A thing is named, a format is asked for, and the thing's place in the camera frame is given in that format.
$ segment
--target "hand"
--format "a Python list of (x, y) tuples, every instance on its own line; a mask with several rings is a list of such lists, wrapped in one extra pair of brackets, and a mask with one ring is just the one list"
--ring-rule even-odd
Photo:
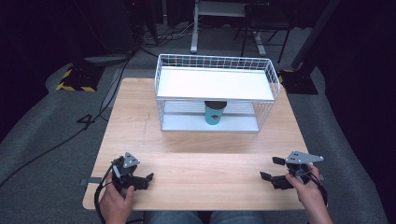
[[(314, 165), (309, 165), (311, 173), (319, 177), (319, 170)], [(313, 181), (302, 184), (295, 176), (286, 174), (286, 179), (297, 190), (297, 195), (303, 204), (309, 218), (309, 223), (332, 223), (326, 204), (318, 189), (318, 185)]]
[(112, 177), (110, 172), (106, 178), (106, 191), (99, 202), (100, 210), (107, 224), (124, 224), (132, 213), (134, 186), (127, 189), (124, 199), (111, 183)]

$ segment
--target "cable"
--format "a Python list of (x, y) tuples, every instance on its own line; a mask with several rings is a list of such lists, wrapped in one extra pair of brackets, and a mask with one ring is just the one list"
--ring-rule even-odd
[(100, 211), (99, 195), (100, 195), (100, 192), (102, 191), (102, 189), (106, 186), (106, 185), (103, 186), (103, 183), (105, 182), (105, 180), (106, 180), (106, 178), (108, 176), (108, 173), (110, 173), (112, 167), (113, 167), (113, 163), (111, 163), (110, 167), (108, 167), (108, 169), (107, 169), (107, 171), (105, 173), (105, 176), (102, 178), (102, 180), (99, 183), (99, 186), (96, 189), (96, 192), (95, 192), (95, 194), (93, 196), (93, 202), (95, 204), (95, 210), (96, 210), (96, 213), (99, 216), (99, 218), (100, 218), (102, 223), (106, 223), (106, 221), (105, 221), (105, 218), (102, 215), (102, 212)]
[(112, 65), (116, 65), (119, 63), (124, 63), (125, 61), (128, 60), (129, 54), (125, 54), (125, 56), (123, 58), (120, 59), (114, 59), (114, 60), (108, 60), (108, 61), (103, 61), (103, 62), (94, 62), (94, 61), (89, 61), (87, 59), (85, 59), (87, 62), (89, 62), (90, 64), (92, 64), (93, 66), (103, 66), (103, 67), (107, 67), (107, 66), (112, 66)]
[[(126, 64), (128, 64), (129, 61), (131, 61), (131, 59), (134, 57), (134, 52), (130, 55), (130, 57), (128, 58), (128, 60), (122, 65), (121, 68), (121, 74), (123, 73), (123, 71), (125, 70)], [(111, 96), (111, 99), (108, 101), (108, 103), (106, 104), (106, 106), (99, 112), (98, 115), (96, 115), (96, 117), (94, 117), (91, 121), (89, 121), (85, 127), (81, 128), (78, 132), (74, 133), (72, 136), (68, 137), (66, 140), (62, 141), (60, 144), (56, 145), (55, 147), (52, 147), (46, 151), (44, 151), (43, 153), (39, 154), (38, 156), (32, 158), (31, 160), (29, 160), (28, 162), (26, 162), (25, 164), (23, 164), (22, 166), (20, 166), (18, 169), (14, 170), (9, 176), (7, 176), (1, 183), (0, 183), (0, 188), (2, 188), (7, 182), (8, 180), (14, 176), (17, 172), (19, 172), (21, 169), (25, 168), (26, 166), (28, 166), (29, 164), (31, 164), (32, 162), (40, 159), (41, 157), (43, 157), (44, 155), (50, 153), (51, 151), (57, 149), (58, 147), (61, 147), (62, 145), (66, 144), (67, 142), (69, 142), (70, 140), (72, 140), (73, 138), (75, 138), (77, 135), (81, 134), (83, 131), (85, 131), (90, 125), (92, 125), (101, 115), (102, 113), (108, 108), (108, 106), (110, 105), (111, 101), (113, 100), (114, 96), (115, 96), (116, 92), (113, 92), (113, 95)]]
[(102, 47), (104, 47), (105, 49), (107, 49), (110, 52), (113, 53), (117, 53), (117, 54), (127, 54), (125, 55), (124, 58), (122, 59), (116, 59), (116, 60), (109, 60), (109, 61), (105, 61), (105, 62), (99, 62), (99, 63), (93, 63), (90, 62), (91, 64), (94, 64), (95, 66), (110, 66), (110, 65), (114, 65), (114, 64), (118, 64), (118, 63), (123, 63), (125, 61), (128, 60), (129, 54), (134, 53), (134, 51), (136, 51), (138, 49), (138, 47), (136, 45), (133, 45), (133, 47), (130, 50), (127, 51), (116, 51), (114, 49), (109, 48), (105, 43), (102, 42), (102, 40), (99, 38), (99, 36), (95, 33), (95, 31), (93, 30), (92, 26), (90, 25), (90, 23), (88, 22), (87, 17), (84, 15), (81, 7), (78, 5), (78, 3), (76, 2), (76, 0), (73, 0), (74, 4), (76, 5), (79, 14), (82, 16), (82, 18), (84, 19), (85, 23), (87, 24), (87, 26), (89, 27), (92, 35), (94, 36), (94, 38), (102, 45)]
[(183, 33), (185, 31), (187, 31), (189, 28), (191, 28), (194, 25), (194, 22), (190, 23), (188, 26), (184, 27), (184, 28), (180, 28), (180, 31), (176, 31), (176, 28), (173, 28), (173, 31), (170, 34), (167, 34), (166, 32), (169, 29), (166, 29), (165, 32), (163, 32), (163, 34), (159, 35), (159, 44), (153, 44), (153, 43), (147, 43), (146, 40), (153, 40), (152, 37), (142, 37), (141, 41), (140, 41), (140, 45), (147, 47), (147, 48), (155, 48), (155, 47), (163, 47), (166, 44), (168, 44), (169, 42), (173, 41), (173, 40), (179, 40), (181, 38), (184, 38), (187, 35), (192, 35), (192, 33), (187, 33), (184, 34)]
[[(117, 80), (119, 81), (118, 84), (117, 84), (116, 89), (115, 89), (114, 92), (113, 92), (113, 95), (111, 96), (111, 98), (110, 98), (110, 100), (109, 100), (109, 102), (111, 102), (111, 101), (113, 100), (113, 98), (114, 98), (114, 96), (115, 96), (115, 94), (116, 94), (116, 92), (117, 92), (117, 89), (118, 89), (118, 87), (119, 87), (119, 85), (120, 85), (120, 79), (121, 79), (121, 77), (122, 77), (123, 70), (125, 69), (125, 66), (126, 66), (126, 64), (127, 64), (128, 62), (129, 62), (129, 61), (126, 61), (125, 63), (123, 63), (123, 64), (121, 65), (121, 67), (120, 67), (120, 69), (119, 69), (119, 75), (114, 79), (114, 81), (113, 81), (113, 82), (111, 83), (111, 85), (110, 85), (110, 88), (108, 88), (108, 90), (107, 90), (106, 95), (108, 95), (108, 93), (110, 92), (110, 90), (111, 90), (111, 88), (113, 87), (114, 83), (115, 83)], [(100, 114), (100, 117), (101, 117), (102, 119), (104, 119), (105, 121), (108, 122), (108, 119), (105, 119), (105, 118), (102, 116), (102, 113), (101, 113), (102, 107), (103, 107), (103, 103), (105, 102), (105, 99), (106, 99), (106, 97), (103, 98), (103, 101), (102, 101), (102, 103), (101, 103), (101, 105), (100, 105), (99, 114)]]
[(321, 186), (321, 184), (320, 184), (318, 178), (317, 178), (314, 174), (308, 173), (306, 176), (307, 176), (312, 182), (314, 182), (318, 187)]
[(155, 57), (155, 58), (158, 58), (158, 57), (159, 57), (158, 55), (156, 55), (156, 54), (154, 54), (154, 53), (152, 53), (152, 52), (150, 52), (150, 51), (148, 51), (148, 50), (146, 50), (146, 49), (143, 49), (142, 47), (140, 47), (140, 49), (142, 49), (145, 53), (147, 53), (147, 54), (149, 54), (149, 55), (151, 55), (151, 56), (153, 56), (153, 57)]
[(126, 224), (136, 223), (136, 222), (143, 222), (144, 220), (145, 219), (143, 219), (143, 218), (137, 218), (137, 219), (134, 219), (132, 221), (127, 221)]

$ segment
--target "cup lid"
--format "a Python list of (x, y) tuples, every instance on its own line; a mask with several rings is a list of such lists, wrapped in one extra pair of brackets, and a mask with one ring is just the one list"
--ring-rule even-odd
[(205, 101), (205, 105), (211, 109), (223, 109), (227, 106), (226, 101)]

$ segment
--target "jeans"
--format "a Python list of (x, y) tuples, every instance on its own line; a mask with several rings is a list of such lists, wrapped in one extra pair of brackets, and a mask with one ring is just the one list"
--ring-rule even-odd
[[(145, 224), (203, 224), (197, 212), (152, 211), (145, 213)], [(210, 224), (264, 224), (261, 211), (215, 211)]]

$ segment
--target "wooden table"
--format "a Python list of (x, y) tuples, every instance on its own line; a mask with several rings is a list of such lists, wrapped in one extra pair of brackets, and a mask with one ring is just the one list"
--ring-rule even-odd
[[(92, 177), (130, 152), (141, 162), (137, 176), (154, 173), (147, 190), (134, 197), (134, 210), (292, 210), (304, 209), (294, 189), (274, 189), (260, 171), (284, 175), (287, 158), (306, 145), (282, 89), (259, 133), (162, 132), (154, 80), (125, 78), (121, 85)], [(96, 184), (83, 200), (94, 209)]]

